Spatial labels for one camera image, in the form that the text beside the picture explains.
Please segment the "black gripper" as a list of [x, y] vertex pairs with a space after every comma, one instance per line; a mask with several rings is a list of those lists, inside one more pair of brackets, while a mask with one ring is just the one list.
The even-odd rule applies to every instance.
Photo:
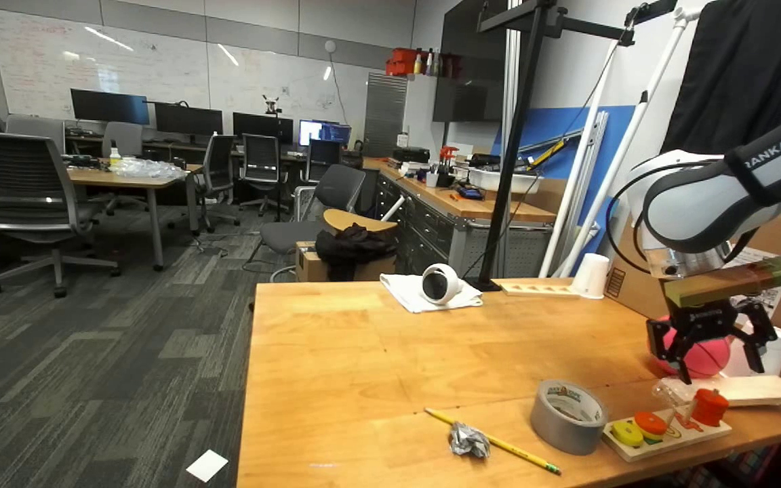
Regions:
[[682, 383], [693, 383], [687, 354], [695, 343], [736, 335], [744, 343], [746, 366], [766, 370], [763, 350], [777, 342], [777, 324], [759, 300], [714, 300], [698, 309], [671, 307], [664, 319], [648, 319], [648, 350], [664, 360]]

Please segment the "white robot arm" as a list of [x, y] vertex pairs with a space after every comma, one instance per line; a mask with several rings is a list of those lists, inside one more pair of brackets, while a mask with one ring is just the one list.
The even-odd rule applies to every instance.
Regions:
[[737, 286], [720, 286], [714, 297], [687, 296], [698, 278], [717, 278], [717, 269], [693, 273], [695, 255], [712, 255], [732, 236], [748, 236], [781, 213], [781, 124], [724, 153], [664, 152], [647, 170], [648, 187], [638, 219], [648, 236], [682, 258], [682, 269], [663, 284], [671, 316], [648, 323], [652, 353], [693, 380], [687, 353], [712, 339], [737, 335], [755, 370], [759, 350], [777, 328], [758, 300]]

